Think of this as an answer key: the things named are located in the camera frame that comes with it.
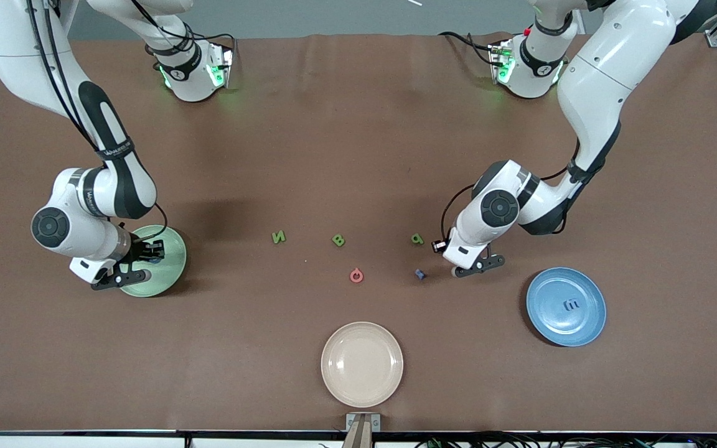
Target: black sticker band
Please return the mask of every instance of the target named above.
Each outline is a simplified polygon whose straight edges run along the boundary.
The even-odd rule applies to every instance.
[[[561,34],[566,33],[566,30],[571,26],[572,20],[573,18],[571,12],[569,12],[569,14],[566,14],[566,19],[563,20],[563,26],[558,29],[546,28],[538,23],[538,20],[535,21],[535,27],[538,28],[538,31],[541,31],[541,33],[544,33],[547,36],[560,36]]]
[[[85,197],[85,206],[88,207],[88,212],[93,216],[103,218],[106,215],[99,209],[99,206],[96,204],[96,197],[93,194],[93,187],[96,185],[96,176],[99,175],[99,171],[101,170],[103,170],[103,167],[93,168],[88,171],[88,175],[85,176],[85,180],[82,182],[82,195]]]
[[[96,151],[96,155],[99,156],[99,159],[103,162],[117,161],[117,159],[128,156],[131,151],[134,151],[134,142],[131,141],[130,137],[126,137],[126,141],[122,142],[119,146]]]
[[[527,45],[525,45],[526,43],[527,38],[524,38],[524,40],[522,40],[522,44],[518,48],[518,52],[522,55],[522,62],[524,62],[526,66],[530,67],[533,71],[533,76],[540,78],[550,76],[552,71],[558,68],[561,60],[563,60],[563,57],[558,60],[553,60],[552,62],[536,59],[529,51],[527,51]]]
[[[182,63],[182,65],[171,67],[170,65],[160,63],[159,66],[162,67],[162,71],[165,71],[165,74],[167,74],[167,76],[173,78],[174,80],[179,80],[181,82],[182,80],[190,79],[190,73],[193,73],[193,71],[199,67],[201,63],[201,54],[201,47],[196,44],[195,54],[193,54],[193,57],[190,60],[185,63]]]
[[[524,208],[524,206],[527,205],[527,202],[533,197],[533,193],[535,193],[535,189],[538,188],[538,184],[540,183],[541,179],[535,175],[530,175],[530,178],[527,179],[527,184],[524,184],[524,189],[516,197],[519,208]]]

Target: beige plate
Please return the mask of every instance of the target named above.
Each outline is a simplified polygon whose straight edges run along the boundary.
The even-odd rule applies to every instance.
[[[395,393],[403,376],[400,344],[370,322],[347,324],[331,335],[319,363],[331,394],[347,406],[369,408]]]

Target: brown mat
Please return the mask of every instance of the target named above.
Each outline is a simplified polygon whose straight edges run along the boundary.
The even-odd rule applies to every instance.
[[[187,239],[187,273],[157,300],[92,292],[32,241],[55,175],[97,161],[0,85],[0,430],[342,428],[319,355],[369,320],[405,355],[375,408],[387,430],[717,431],[717,49],[666,53],[562,235],[516,228],[496,245],[506,266],[459,281],[410,236],[436,239],[446,201],[494,161],[560,170],[574,135],[555,92],[516,99],[444,37],[240,47],[235,89],[189,105],[140,43],[74,46]],[[606,295],[588,346],[525,323],[527,283],[552,266]]]

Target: gray floor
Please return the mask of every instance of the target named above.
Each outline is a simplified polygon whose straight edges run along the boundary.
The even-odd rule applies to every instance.
[[[237,38],[310,34],[487,34],[521,32],[533,20],[523,0],[197,0],[181,17],[203,34]],[[133,39],[127,28],[81,2],[72,39]]]

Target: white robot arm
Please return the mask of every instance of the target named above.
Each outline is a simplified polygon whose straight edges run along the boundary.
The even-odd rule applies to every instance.
[[[526,39],[518,36],[513,40],[515,67],[507,64],[508,69],[521,70],[507,76],[507,88],[520,96],[546,93],[555,74],[543,69],[546,76],[539,77],[541,65],[516,60],[522,53],[515,49],[537,54],[543,58],[541,62],[556,69],[555,62],[563,59],[570,38],[555,29],[547,29],[547,33],[543,29],[563,23],[563,33],[574,37],[572,9],[583,6],[581,3],[606,8],[599,31],[569,63],[558,82],[558,102],[577,134],[577,152],[556,186],[514,161],[495,162],[483,173],[472,188],[472,201],[459,213],[448,240],[433,243],[436,252],[443,252],[456,265],[456,277],[500,266],[502,257],[484,258],[481,253],[515,223],[531,235],[549,235],[565,222],[574,201],[605,164],[621,129],[618,117],[625,100],[657,63],[674,37],[677,22],[689,14],[696,0],[529,2],[536,6],[536,23],[540,26],[535,26]],[[552,53],[540,51],[541,47],[532,42],[534,37],[538,45]]]
[[[118,264],[162,258],[109,218],[141,218],[156,203],[143,167],[105,92],[71,53],[57,15],[41,0],[0,0],[0,79],[23,100],[67,116],[90,142],[102,166],[63,170],[52,195],[32,219],[46,249],[72,258],[70,269],[88,283],[125,286],[150,278]]]
[[[233,49],[207,42],[175,14],[188,11],[193,0],[88,0],[145,40],[159,61],[165,84],[184,101],[207,99],[227,86]]]

